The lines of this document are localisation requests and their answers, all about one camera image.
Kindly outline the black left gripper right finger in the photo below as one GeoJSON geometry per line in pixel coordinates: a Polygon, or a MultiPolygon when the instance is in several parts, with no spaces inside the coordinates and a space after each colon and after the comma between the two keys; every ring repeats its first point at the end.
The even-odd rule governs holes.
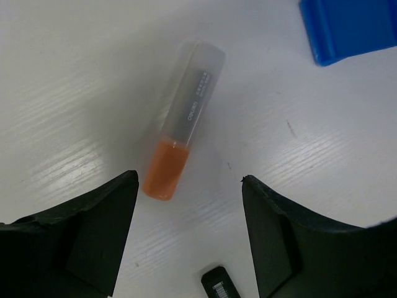
{"type": "Polygon", "coordinates": [[[395,297],[396,220],[362,228],[320,215],[254,176],[242,181],[261,297],[395,297]]]}

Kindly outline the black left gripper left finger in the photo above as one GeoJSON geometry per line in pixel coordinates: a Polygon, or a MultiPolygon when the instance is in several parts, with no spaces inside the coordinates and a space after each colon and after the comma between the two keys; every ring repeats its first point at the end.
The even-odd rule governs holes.
{"type": "Polygon", "coordinates": [[[128,170],[102,186],[1,224],[2,297],[111,297],[138,194],[128,170]]]}

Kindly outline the black purple highlighter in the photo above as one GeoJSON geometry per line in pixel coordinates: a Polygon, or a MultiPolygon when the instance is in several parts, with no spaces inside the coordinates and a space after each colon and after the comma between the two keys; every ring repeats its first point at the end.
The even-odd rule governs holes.
{"type": "Polygon", "coordinates": [[[208,298],[241,298],[228,272],[223,266],[211,269],[201,277],[208,298]]]}

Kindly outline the clear orange highlighter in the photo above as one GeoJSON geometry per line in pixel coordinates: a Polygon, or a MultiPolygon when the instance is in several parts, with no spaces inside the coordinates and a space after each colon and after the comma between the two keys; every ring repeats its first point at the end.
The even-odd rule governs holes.
{"type": "Polygon", "coordinates": [[[225,52],[212,44],[195,46],[143,183],[147,196],[162,201],[173,197],[225,60],[225,52]]]}

